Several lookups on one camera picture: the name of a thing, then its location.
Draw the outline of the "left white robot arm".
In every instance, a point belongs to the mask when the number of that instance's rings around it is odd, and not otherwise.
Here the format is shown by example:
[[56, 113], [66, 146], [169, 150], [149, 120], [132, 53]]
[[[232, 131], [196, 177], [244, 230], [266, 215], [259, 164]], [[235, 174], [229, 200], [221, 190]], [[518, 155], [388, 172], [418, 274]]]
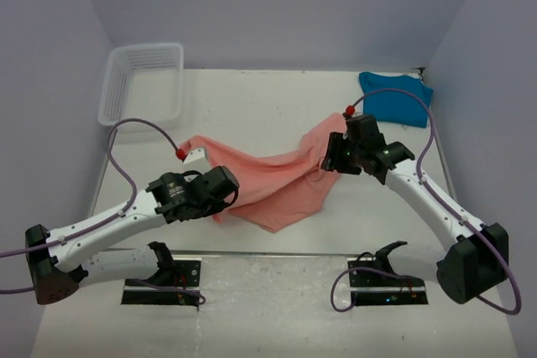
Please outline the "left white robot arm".
[[238, 191], [237, 179], [224, 166], [204, 174], [166, 173], [126, 206], [54, 230], [30, 227], [25, 232], [26, 260], [37, 304], [54, 304], [80, 288], [119, 279], [173, 291], [171, 286], [160, 286], [176, 274], [175, 261], [163, 242], [139, 249], [111, 247], [140, 232], [220, 213], [234, 204]]

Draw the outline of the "pink t shirt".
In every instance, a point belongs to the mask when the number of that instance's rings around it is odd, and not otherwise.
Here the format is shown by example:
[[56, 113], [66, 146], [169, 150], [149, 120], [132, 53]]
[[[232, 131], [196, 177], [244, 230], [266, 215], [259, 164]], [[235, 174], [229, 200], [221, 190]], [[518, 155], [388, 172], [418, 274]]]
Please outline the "pink t shirt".
[[289, 153], [254, 157], [224, 143], [193, 136], [180, 145], [188, 153], [204, 148], [211, 166], [225, 166], [239, 183], [237, 200], [213, 220], [237, 217], [269, 232], [277, 232], [322, 210], [341, 175], [321, 168], [329, 135], [343, 132], [345, 121], [333, 113], [309, 130]]

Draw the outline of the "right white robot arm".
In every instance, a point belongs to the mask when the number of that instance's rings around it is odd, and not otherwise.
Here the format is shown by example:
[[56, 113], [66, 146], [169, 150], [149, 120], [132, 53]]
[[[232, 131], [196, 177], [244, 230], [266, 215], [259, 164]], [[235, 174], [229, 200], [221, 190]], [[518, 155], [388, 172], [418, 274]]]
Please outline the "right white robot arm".
[[387, 143], [371, 115], [349, 117], [345, 132], [331, 132], [325, 171], [373, 176], [402, 198], [429, 226], [446, 254], [436, 264], [445, 294], [464, 304], [508, 277], [508, 233], [468, 213], [421, 168], [401, 142]]

